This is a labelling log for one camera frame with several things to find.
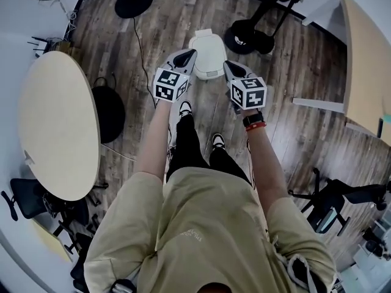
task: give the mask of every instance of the beige tabletop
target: beige tabletop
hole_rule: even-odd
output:
[[[353,0],[342,0],[348,38],[345,115],[374,135],[379,119],[391,114],[391,45]],[[391,145],[391,124],[381,139]]]
[[[18,127],[26,163],[44,188],[63,200],[85,197],[98,174],[100,133],[88,80],[70,56],[52,51],[32,64]]]

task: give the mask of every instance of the round table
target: round table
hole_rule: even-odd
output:
[[[67,201],[85,197],[100,163],[97,110],[74,59],[48,52],[30,67],[19,102],[26,163],[46,190]]]

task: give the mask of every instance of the beige t-shirt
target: beige t-shirt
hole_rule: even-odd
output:
[[[123,185],[84,264],[91,293],[107,292],[138,268],[138,293],[196,293],[208,283],[232,293],[304,291],[277,258],[257,194],[243,179],[186,167],[162,188],[142,172]],[[277,200],[266,219],[278,253],[302,255],[329,290],[334,262],[291,198]]]

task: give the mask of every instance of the wooden floor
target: wooden floor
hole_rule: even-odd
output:
[[[83,1],[73,41],[82,50],[82,68],[91,84],[97,77],[104,76],[113,85],[111,73],[117,76],[116,91],[125,105],[126,123],[123,134],[109,146],[135,158],[154,110],[141,68],[133,20],[123,20],[115,15],[115,1]],[[251,16],[258,4],[255,0],[154,0],[152,6],[136,18],[149,80],[170,53],[187,48],[196,30],[212,28],[215,34],[223,37],[235,20]],[[281,10],[270,11],[258,28],[270,34],[281,16]],[[277,34],[276,47],[271,54],[261,56],[254,52],[239,56],[227,49],[227,55],[228,59],[249,66],[274,89],[274,95],[269,97],[267,132],[289,189],[313,190],[313,166],[318,167],[324,177],[338,178],[352,186],[384,183],[388,179],[391,152],[382,141],[346,129],[342,114],[291,103],[294,96],[343,101],[344,45],[315,27],[302,26],[299,19],[290,15]],[[248,172],[244,128],[225,92],[223,77],[208,82],[196,80],[186,98],[194,108],[195,125],[205,157],[210,152],[211,136],[221,132],[228,152]],[[176,116],[177,112],[173,110],[173,134]],[[133,162],[102,147],[100,181],[107,181],[110,187],[104,195],[98,194],[103,204],[93,211],[100,218],[123,182],[132,175],[133,167]],[[299,207],[305,204],[304,200],[295,202]],[[361,230],[381,213],[376,208],[370,209],[369,204],[346,202],[343,215],[350,216],[351,222],[342,237],[336,236],[340,229],[338,223],[322,235],[339,270],[353,262],[352,252],[357,249]]]

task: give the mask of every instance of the sneaker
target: sneaker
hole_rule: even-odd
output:
[[[225,149],[224,138],[220,134],[214,134],[212,138],[212,149],[223,148]]]
[[[179,118],[192,114],[191,112],[191,104],[189,101],[183,101],[181,107],[179,108]]]

